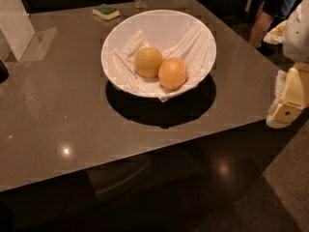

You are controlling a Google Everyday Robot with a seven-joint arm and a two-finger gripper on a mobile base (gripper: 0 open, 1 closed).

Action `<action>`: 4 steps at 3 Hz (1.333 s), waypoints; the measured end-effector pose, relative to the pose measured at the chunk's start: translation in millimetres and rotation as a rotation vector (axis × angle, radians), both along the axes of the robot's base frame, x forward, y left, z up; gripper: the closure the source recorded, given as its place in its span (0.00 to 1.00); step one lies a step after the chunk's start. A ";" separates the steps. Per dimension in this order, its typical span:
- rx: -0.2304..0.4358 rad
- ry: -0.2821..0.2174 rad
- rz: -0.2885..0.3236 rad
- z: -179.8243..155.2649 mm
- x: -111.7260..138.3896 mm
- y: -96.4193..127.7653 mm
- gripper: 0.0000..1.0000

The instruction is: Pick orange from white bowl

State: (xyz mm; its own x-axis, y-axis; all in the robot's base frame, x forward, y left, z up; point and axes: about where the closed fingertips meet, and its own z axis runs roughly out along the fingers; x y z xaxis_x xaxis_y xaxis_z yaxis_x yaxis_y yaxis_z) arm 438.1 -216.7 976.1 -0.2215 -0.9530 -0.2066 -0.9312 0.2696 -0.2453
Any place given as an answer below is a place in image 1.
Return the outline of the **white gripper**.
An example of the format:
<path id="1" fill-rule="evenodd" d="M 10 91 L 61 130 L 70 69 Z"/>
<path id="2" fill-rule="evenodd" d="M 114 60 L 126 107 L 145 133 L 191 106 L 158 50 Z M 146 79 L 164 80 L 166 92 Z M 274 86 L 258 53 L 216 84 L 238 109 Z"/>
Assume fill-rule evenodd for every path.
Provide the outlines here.
<path id="1" fill-rule="evenodd" d="M 275 99 L 267 115 L 267 125 L 274 129 L 289 126 L 309 107 L 309 0 L 302 0 L 284 20 L 264 36 L 271 45 L 283 44 L 284 55 L 295 63 L 287 72 L 278 71 Z"/>

